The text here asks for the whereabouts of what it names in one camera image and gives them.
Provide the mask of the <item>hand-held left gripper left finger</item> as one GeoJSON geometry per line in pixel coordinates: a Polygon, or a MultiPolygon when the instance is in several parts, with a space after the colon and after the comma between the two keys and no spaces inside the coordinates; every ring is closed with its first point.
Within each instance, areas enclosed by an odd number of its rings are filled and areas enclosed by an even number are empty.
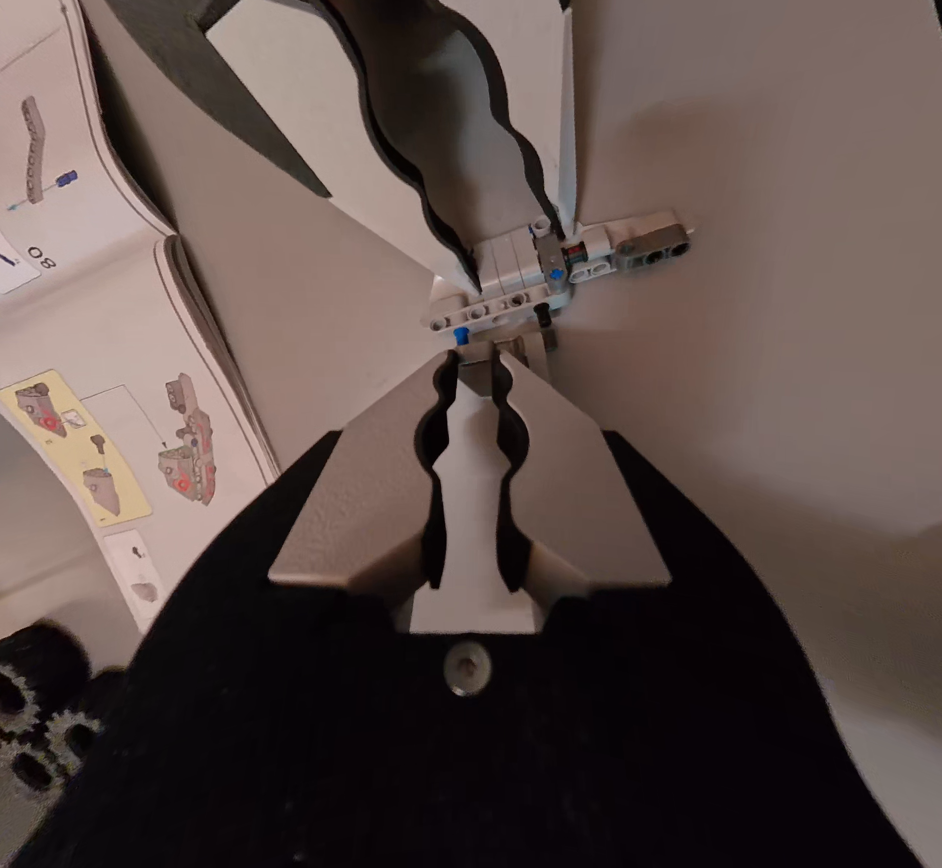
{"type": "Polygon", "coordinates": [[[434,465],[449,445],[458,354],[442,352],[342,431],[268,571],[289,586],[440,586],[445,509],[434,465]]]}

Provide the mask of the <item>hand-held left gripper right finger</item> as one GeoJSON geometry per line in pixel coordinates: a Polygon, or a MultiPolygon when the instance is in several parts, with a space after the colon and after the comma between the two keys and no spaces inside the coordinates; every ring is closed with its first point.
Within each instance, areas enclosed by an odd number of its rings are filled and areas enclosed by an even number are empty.
{"type": "Polygon", "coordinates": [[[497,446],[508,462],[497,567],[510,592],[664,587],[672,576],[601,428],[504,351],[491,361],[497,446]]]}

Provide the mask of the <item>brick instruction booklet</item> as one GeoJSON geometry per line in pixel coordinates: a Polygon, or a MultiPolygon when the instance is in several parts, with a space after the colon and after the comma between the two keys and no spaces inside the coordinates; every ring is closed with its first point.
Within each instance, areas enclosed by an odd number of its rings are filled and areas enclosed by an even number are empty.
{"type": "Polygon", "coordinates": [[[78,0],[2,0],[2,419],[140,631],[279,475],[182,239],[114,154],[78,0]]]}

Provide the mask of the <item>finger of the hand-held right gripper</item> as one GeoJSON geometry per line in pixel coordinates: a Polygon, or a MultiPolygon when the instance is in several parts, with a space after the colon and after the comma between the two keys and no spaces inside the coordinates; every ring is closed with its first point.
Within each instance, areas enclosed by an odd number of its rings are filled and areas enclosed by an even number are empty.
{"type": "Polygon", "coordinates": [[[467,38],[494,119],[522,158],[553,231],[571,236],[577,203],[572,0],[424,0],[467,38]]]}
{"type": "Polygon", "coordinates": [[[381,131],[362,56],[329,8],[240,0],[206,39],[337,209],[430,273],[480,291],[472,255],[431,207],[421,173],[381,131]]]}

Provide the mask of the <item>long grey brick assembly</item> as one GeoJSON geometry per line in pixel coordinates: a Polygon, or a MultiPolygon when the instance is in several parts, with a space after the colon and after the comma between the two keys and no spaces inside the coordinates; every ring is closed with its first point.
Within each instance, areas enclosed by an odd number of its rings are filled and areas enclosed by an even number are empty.
{"type": "Polygon", "coordinates": [[[421,318],[434,335],[457,345],[529,321],[546,323],[578,287],[611,275],[641,273],[691,249],[693,231],[671,210],[582,225],[559,238],[546,218],[479,243],[480,291],[436,277],[421,318]]]}

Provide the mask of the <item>small grey brick panel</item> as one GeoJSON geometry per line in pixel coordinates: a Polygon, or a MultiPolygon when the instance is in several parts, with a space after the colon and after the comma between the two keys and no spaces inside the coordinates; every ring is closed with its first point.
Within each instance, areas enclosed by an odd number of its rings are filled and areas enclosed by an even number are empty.
{"type": "Polygon", "coordinates": [[[504,352],[517,359],[530,371],[549,382],[548,354],[558,348],[554,327],[525,328],[518,334],[456,343],[459,378],[478,397],[492,397],[492,353],[504,352]]]}

